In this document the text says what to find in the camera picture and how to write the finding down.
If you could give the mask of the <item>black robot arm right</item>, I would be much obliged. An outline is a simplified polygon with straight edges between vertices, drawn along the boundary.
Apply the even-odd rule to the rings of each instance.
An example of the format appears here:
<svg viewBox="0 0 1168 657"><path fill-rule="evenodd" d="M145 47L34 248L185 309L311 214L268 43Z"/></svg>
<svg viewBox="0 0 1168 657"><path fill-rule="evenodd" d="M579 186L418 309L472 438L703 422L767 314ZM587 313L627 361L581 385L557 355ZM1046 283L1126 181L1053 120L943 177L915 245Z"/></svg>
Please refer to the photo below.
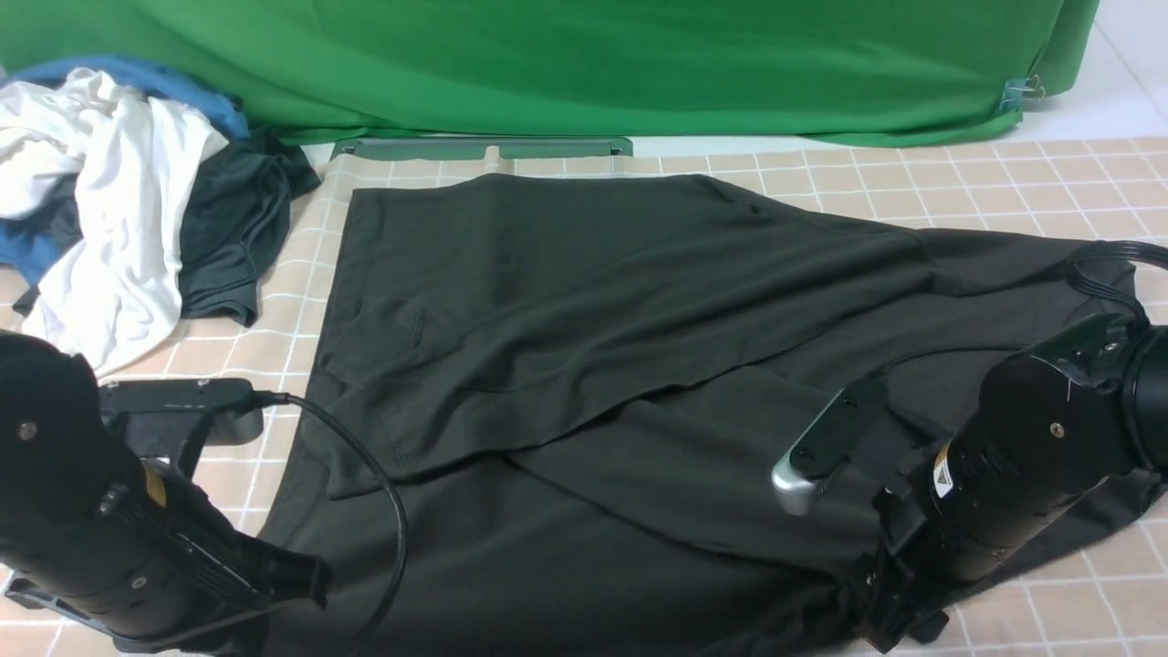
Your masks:
<svg viewBox="0 0 1168 657"><path fill-rule="evenodd" d="M976 412L875 507L858 635L880 652L933 641L945 608L1065 516L1129 473L1164 475L1164 328L1096 314L1006 358Z"/></svg>

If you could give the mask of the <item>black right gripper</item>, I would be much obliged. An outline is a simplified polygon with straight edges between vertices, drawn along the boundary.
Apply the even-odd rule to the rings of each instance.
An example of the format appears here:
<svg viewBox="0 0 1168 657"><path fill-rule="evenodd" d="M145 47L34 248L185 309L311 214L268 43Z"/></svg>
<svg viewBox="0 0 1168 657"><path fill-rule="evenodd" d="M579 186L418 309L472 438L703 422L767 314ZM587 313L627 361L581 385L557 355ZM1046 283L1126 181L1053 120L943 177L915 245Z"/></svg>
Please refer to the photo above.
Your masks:
<svg viewBox="0 0 1168 657"><path fill-rule="evenodd" d="M941 631L943 604L955 590L952 552L959 544L950 450L953 438L896 450L868 438L854 462L880 484L872 509L880 539L867 578L858 634L889 653L913 632Z"/></svg>

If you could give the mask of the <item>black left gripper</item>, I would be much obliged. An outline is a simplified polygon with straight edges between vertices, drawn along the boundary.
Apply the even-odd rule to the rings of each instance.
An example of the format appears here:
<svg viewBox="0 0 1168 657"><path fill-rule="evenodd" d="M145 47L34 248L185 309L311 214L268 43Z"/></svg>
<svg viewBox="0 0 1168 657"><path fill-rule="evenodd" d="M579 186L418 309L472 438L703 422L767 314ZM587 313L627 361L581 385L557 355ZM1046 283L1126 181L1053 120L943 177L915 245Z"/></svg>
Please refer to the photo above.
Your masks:
<svg viewBox="0 0 1168 657"><path fill-rule="evenodd" d="M325 607L329 567L243 534L159 459L83 496L68 518L5 507L5 595L104 632L121 652L260 653L266 616Z"/></svg>

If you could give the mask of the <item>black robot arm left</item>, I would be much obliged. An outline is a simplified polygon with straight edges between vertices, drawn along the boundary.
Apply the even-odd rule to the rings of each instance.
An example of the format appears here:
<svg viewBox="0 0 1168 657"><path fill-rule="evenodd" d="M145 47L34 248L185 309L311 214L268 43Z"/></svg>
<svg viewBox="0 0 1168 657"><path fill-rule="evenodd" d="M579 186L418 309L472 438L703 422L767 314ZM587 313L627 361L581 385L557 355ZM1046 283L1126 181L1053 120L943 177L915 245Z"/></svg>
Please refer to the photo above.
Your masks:
<svg viewBox="0 0 1168 657"><path fill-rule="evenodd" d="M258 436L242 379L99 383L79 355L4 331L5 597L121 652L258 656L267 620L325 609L332 573L234 528L193 470Z"/></svg>

